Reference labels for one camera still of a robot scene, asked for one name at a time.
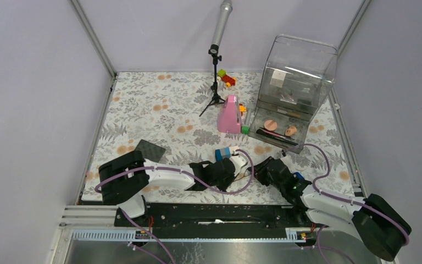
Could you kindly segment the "clear plastic wrapper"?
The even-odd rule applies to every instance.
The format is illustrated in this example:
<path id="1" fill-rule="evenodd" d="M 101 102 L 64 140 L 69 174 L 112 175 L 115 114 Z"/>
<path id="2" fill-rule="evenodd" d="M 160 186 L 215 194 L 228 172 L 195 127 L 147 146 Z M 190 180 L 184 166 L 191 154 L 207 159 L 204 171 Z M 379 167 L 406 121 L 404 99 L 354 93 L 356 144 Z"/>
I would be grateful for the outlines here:
<path id="1" fill-rule="evenodd" d="M 298 103 L 297 99 L 293 96 L 291 92 L 279 92 L 279 100 L 282 102 L 291 103 L 293 105 L 296 105 Z"/>

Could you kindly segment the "black wire hair loop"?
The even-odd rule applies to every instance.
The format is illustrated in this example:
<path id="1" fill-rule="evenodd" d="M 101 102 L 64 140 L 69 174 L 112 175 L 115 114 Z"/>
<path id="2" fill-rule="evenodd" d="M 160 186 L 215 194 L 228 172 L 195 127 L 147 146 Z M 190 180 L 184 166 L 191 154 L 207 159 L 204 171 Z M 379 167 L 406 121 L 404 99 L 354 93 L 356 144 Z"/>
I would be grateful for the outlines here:
<path id="1" fill-rule="evenodd" d="M 253 181 L 254 174 L 255 174 L 256 171 L 257 170 L 254 167 L 252 167 L 252 166 L 249 166 L 249 167 L 247 167 L 245 169 L 242 169 L 237 174 L 237 176 L 232 181 L 232 183 L 235 183 L 235 182 L 240 181 L 240 180 L 248 179 L 248 183 L 250 184 Z"/>

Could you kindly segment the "pink foam wedge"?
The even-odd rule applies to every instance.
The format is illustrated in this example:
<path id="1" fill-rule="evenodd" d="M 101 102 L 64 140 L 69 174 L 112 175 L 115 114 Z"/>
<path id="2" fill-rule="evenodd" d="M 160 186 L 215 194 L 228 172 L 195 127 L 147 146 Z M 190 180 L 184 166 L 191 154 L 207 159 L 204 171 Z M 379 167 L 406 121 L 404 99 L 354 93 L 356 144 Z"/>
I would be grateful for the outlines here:
<path id="1" fill-rule="evenodd" d="M 242 114 L 238 97 L 228 95 L 217 119 L 217 130 L 221 133 L 240 134 L 242 127 Z"/>

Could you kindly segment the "white blue brick stack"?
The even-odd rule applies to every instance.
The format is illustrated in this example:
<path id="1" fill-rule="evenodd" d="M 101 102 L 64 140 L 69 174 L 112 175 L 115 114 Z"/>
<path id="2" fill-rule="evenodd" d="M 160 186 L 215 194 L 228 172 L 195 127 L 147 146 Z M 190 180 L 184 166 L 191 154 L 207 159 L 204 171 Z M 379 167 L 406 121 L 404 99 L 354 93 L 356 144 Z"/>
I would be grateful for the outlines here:
<path id="1" fill-rule="evenodd" d="M 216 161 L 221 161 L 225 158 L 230 158 L 236 154 L 236 150 L 239 149 L 238 146 L 218 148 L 214 151 L 214 156 Z"/>

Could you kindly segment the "dark green lego baseplate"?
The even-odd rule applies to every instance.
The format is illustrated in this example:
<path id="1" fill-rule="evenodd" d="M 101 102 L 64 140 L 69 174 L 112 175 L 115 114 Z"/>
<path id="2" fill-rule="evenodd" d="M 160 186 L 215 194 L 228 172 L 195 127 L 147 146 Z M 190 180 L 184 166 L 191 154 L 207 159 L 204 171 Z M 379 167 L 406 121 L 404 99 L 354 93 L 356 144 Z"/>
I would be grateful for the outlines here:
<path id="1" fill-rule="evenodd" d="M 160 162 L 166 152 L 166 149 L 142 139 L 136 145 L 135 151 L 142 152 L 143 158 L 145 159 L 153 162 Z"/>

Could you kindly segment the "red yellow lego bricks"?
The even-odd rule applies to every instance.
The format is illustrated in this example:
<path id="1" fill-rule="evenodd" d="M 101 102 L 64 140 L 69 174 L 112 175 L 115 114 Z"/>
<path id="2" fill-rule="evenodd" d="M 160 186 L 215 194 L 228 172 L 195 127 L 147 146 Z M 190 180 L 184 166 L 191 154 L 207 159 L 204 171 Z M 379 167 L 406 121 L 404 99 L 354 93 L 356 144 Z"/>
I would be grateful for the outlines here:
<path id="1" fill-rule="evenodd" d="M 217 80 L 222 81 L 226 87 L 232 87 L 236 85 L 236 78 L 227 75 L 227 72 L 223 69 L 220 69 L 217 72 Z"/>

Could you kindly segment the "black makeup brush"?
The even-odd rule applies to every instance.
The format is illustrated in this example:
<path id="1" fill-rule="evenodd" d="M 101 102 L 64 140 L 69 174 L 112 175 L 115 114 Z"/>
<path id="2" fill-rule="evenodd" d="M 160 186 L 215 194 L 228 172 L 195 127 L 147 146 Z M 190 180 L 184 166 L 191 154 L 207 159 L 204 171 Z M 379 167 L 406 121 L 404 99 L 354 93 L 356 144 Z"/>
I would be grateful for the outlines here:
<path id="1" fill-rule="evenodd" d="M 273 131 L 268 131 L 264 128 L 260 128 L 256 131 L 256 135 L 260 138 L 260 140 L 265 141 L 267 143 L 277 145 L 280 147 L 289 147 L 289 146 L 297 146 L 299 143 L 296 143 L 288 136 L 284 136 Z"/>

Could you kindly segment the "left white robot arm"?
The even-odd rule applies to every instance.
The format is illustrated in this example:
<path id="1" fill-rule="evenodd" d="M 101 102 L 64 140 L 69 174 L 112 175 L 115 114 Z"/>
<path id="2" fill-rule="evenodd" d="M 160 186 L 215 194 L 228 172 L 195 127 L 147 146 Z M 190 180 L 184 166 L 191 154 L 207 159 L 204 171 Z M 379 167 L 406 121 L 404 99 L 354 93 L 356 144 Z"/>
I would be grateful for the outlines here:
<path id="1" fill-rule="evenodd" d="M 216 162 L 203 161 L 185 166 L 169 166 L 132 151 L 100 166 L 99 184 L 95 192 L 102 195 L 105 205 L 117 205 L 127 213 L 135 226 L 148 221 L 145 189 L 170 187 L 186 191 L 209 188 L 225 192 L 247 161 L 241 155 L 231 155 Z"/>

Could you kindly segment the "green lego brick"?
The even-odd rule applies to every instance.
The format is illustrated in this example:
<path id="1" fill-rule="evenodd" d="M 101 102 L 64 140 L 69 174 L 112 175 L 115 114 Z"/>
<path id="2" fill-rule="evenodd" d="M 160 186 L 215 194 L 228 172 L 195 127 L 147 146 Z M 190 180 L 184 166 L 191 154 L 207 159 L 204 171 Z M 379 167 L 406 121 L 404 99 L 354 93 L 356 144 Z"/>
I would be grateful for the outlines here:
<path id="1" fill-rule="evenodd" d="M 241 127 L 241 133 L 244 134 L 244 135 L 248 135 L 249 134 L 249 130 L 250 130 L 250 126 L 248 126 L 248 125 L 243 125 Z"/>

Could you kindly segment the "blue toy car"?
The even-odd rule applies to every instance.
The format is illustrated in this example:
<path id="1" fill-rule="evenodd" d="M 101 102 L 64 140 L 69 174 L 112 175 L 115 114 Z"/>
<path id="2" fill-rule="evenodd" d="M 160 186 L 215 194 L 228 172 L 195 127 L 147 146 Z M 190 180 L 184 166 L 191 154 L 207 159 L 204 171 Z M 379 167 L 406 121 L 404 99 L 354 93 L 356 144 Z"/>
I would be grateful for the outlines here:
<path id="1" fill-rule="evenodd" d="M 304 180 L 304 177 L 301 175 L 301 173 L 299 172 L 295 172 L 294 176 L 297 180 Z"/>

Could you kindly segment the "silver microphone on tripod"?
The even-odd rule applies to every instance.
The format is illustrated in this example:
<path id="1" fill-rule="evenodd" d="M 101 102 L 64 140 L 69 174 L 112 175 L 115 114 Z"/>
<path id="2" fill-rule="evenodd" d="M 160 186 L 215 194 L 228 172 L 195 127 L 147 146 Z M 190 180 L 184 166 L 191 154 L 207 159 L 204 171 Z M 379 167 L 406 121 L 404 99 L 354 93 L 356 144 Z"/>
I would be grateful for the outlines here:
<path id="1" fill-rule="evenodd" d="M 217 65 L 222 60 L 222 56 L 219 54 L 219 48 L 220 48 L 220 44 L 223 38 L 227 21 L 229 19 L 229 16 L 232 10 L 233 10 L 233 3 L 231 0 L 224 0 L 221 3 L 218 21 L 215 27 L 210 49 L 208 50 L 208 54 L 211 55 L 212 57 L 212 63 L 214 67 L 214 80 L 213 80 L 213 84 L 210 87 L 213 93 L 213 96 L 212 96 L 211 101 L 206 105 L 205 109 L 200 113 L 199 115 L 200 117 L 205 113 L 205 111 L 210 106 L 220 105 L 225 102 L 225 100 L 221 98 L 218 94 Z"/>

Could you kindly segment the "clear acrylic makeup organizer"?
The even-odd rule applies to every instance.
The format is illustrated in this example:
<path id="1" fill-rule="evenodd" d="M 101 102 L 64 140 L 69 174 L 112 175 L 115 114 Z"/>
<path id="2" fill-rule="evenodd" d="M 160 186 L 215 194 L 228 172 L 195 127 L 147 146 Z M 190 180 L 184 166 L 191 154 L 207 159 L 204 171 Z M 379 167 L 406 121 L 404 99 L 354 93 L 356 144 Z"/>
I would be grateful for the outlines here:
<path id="1" fill-rule="evenodd" d="M 298 132 L 290 138 L 299 145 L 274 146 L 300 153 L 304 148 L 310 123 L 335 83 L 337 59 L 338 48 L 334 45 L 284 34 L 277 35 L 263 70 L 249 136 L 260 140 L 256 131 L 263 128 L 264 122 L 269 119 L 277 122 L 277 129 L 273 132 L 281 135 L 294 125 Z M 287 73 L 282 88 L 270 85 L 274 69 Z M 281 91 L 291 92 L 298 103 L 280 101 Z"/>

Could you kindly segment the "white cardboard box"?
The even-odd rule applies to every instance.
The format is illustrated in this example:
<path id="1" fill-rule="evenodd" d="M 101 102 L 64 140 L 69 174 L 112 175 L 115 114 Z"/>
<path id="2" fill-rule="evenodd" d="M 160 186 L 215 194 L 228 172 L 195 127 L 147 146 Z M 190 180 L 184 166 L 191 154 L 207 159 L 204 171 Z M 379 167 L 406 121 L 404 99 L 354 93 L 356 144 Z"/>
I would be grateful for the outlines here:
<path id="1" fill-rule="evenodd" d="M 282 88 L 284 85 L 286 74 L 287 73 L 285 71 L 274 69 L 270 79 L 270 85 Z"/>

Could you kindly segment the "yellow toy piece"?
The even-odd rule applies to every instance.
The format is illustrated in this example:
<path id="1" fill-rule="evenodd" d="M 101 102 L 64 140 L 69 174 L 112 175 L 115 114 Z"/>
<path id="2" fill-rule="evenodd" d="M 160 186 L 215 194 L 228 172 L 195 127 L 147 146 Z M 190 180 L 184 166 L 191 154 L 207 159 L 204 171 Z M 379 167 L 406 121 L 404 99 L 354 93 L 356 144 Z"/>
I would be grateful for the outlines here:
<path id="1" fill-rule="evenodd" d="M 247 111 L 247 108 L 243 104 L 239 104 L 239 111 L 241 114 Z"/>

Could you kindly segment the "beige makeup sponge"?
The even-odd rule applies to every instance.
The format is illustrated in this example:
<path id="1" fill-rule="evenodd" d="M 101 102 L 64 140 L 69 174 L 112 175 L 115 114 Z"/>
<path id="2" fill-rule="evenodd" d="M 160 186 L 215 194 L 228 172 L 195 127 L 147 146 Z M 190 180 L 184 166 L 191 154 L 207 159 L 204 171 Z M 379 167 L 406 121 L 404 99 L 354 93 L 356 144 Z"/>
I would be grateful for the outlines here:
<path id="1" fill-rule="evenodd" d="M 287 137 L 292 137 L 292 136 L 294 136 L 297 132 L 298 132 L 297 127 L 296 127 L 296 126 L 294 126 L 294 125 L 292 125 L 292 126 L 288 127 L 288 128 L 285 130 L 284 135 L 285 135 L 285 136 L 287 136 Z"/>

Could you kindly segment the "round orange powder puff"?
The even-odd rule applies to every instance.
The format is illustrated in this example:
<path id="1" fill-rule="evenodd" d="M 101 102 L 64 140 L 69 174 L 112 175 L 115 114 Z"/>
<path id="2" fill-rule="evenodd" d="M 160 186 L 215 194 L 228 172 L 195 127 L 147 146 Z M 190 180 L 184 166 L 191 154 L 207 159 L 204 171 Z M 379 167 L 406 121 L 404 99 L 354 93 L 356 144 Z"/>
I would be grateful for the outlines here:
<path id="1" fill-rule="evenodd" d="M 268 131 L 275 131 L 277 129 L 277 122 L 272 119 L 266 120 L 263 124 L 263 128 Z"/>

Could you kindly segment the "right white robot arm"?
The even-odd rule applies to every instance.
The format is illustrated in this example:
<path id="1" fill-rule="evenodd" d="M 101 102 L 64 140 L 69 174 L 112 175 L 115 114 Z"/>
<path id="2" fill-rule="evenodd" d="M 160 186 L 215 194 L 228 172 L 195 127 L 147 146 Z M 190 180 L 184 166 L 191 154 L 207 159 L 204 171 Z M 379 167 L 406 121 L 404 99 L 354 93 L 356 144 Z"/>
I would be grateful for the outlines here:
<path id="1" fill-rule="evenodd" d="M 293 219 L 302 227 L 315 223 L 340 230 L 385 261 L 393 261 L 409 243 L 411 226 L 379 195 L 364 198 L 321 190 L 272 157 L 254 172 L 256 180 L 275 187 L 292 205 Z"/>

